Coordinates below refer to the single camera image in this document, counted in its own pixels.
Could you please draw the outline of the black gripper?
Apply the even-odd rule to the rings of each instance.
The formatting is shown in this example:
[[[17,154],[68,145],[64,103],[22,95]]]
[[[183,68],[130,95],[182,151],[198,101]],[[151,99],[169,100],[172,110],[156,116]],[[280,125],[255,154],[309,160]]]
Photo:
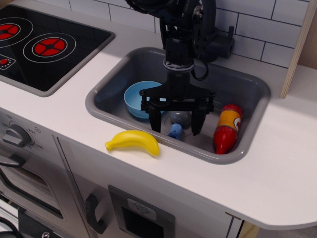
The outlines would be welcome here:
[[[190,72],[169,71],[160,86],[141,89],[141,110],[149,114],[153,131],[161,131],[161,111],[191,111],[191,130],[201,132],[206,114],[214,111],[216,92],[191,84]]]

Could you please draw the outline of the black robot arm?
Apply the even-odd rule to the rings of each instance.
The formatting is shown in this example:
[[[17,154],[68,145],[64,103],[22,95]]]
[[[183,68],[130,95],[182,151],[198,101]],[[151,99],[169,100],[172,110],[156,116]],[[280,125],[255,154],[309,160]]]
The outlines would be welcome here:
[[[167,71],[166,82],[161,86],[142,89],[141,109],[149,115],[151,128],[161,131],[163,111],[191,112],[191,130],[198,135],[206,115],[214,109],[215,92],[194,86],[190,79],[203,81],[195,73],[195,60],[204,65],[203,52],[207,38],[203,26],[204,12],[198,0],[129,0],[137,12],[159,18],[161,39],[165,50],[163,66]]]

